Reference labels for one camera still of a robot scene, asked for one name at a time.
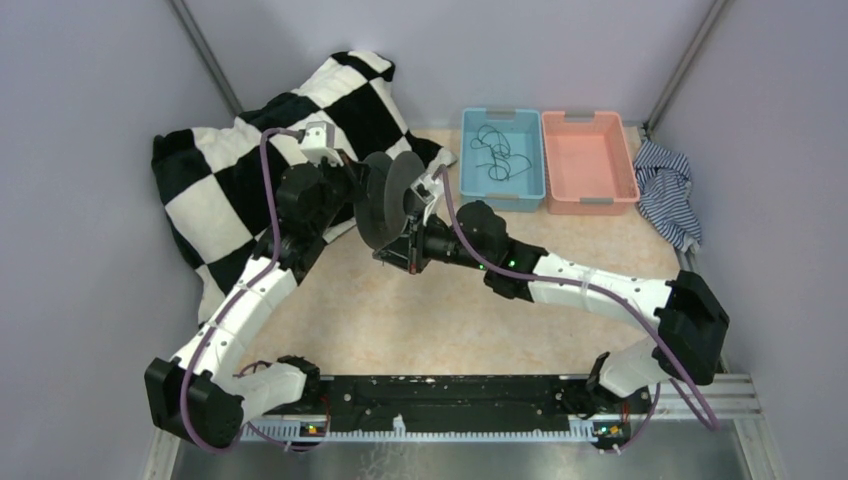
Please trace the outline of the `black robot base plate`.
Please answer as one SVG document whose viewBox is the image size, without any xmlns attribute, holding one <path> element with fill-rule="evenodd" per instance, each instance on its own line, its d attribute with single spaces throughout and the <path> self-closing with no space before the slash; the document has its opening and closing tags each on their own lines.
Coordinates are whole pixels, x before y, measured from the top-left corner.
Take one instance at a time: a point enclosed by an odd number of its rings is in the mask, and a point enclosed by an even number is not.
<svg viewBox="0 0 848 480">
<path fill-rule="evenodd" d="M 621 405 L 597 403 L 583 375 L 337 375 L 271 412 L 329 419 L 333 433 L 386 432 L 395 418 L 413 433 L 531 433 L 619 419 Z"/>
</svg>

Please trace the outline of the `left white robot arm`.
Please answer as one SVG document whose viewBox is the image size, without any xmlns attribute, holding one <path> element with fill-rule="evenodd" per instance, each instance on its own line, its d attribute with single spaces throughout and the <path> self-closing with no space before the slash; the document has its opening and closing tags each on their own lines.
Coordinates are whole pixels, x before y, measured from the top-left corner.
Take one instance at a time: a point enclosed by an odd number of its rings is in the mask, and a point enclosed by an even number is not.
<svg viewBox="0 0 848 480">
<path fill-rule="evenodd" d="M 371 172 L 359 162 L 322 161 L 282 173 L 270 196 L 270 228 L 223 304 L 170 359 L 155 358 L 147 367 L 155 427 L 223 453 L 247 423 L 278 406 L 302 414 L 317 407 L 319 370 L 301 357 L 285 357 L 244 376 L 237 369 L 265 322 L 320 257 L 325 230 L 341 210 L 364 199 Z"/>
</svg>

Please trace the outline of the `black cable spool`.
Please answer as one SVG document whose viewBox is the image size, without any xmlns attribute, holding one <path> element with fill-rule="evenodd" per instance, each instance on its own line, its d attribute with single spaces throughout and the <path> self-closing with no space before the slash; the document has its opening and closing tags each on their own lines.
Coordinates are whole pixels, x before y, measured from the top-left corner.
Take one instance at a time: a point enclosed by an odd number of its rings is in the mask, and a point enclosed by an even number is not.
<svg viewBox="0 0 848 480">
<path fill-rule="evenodd" d="M 392 159 L 373 152 L 363 161 L 368 167 L 365 196 L 353 204 L 357 230 L 364 243 L 379 250 L 400 236 L 407 220 L 406 192 L 424 172 L 425 165 L 413 151 Z"/>
</svg>

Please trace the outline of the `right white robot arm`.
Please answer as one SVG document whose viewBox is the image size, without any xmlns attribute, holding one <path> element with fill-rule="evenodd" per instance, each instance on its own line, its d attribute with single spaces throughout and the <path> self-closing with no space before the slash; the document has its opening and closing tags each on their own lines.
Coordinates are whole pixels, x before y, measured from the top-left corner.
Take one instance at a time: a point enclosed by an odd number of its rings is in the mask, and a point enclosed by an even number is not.
<svg viewBox="0 0 848 480">
<path fill-rule="evenodd" d="M 504 298 L 578 308 L 643 328 L 646 339 L 596 360 L 586 397 L 600 412 L 664 381 L 702 399 L 701 387 L 714 381 L 729 316 L 695 272 L 643 279 L 580 265 L 512 238 L 505 220 L 481 201 L 454 212 L 452 224 L 436 216 L 410 219 L 374 256 L 410 274 L 431 261 L 477 269 Z"/>
</svg>

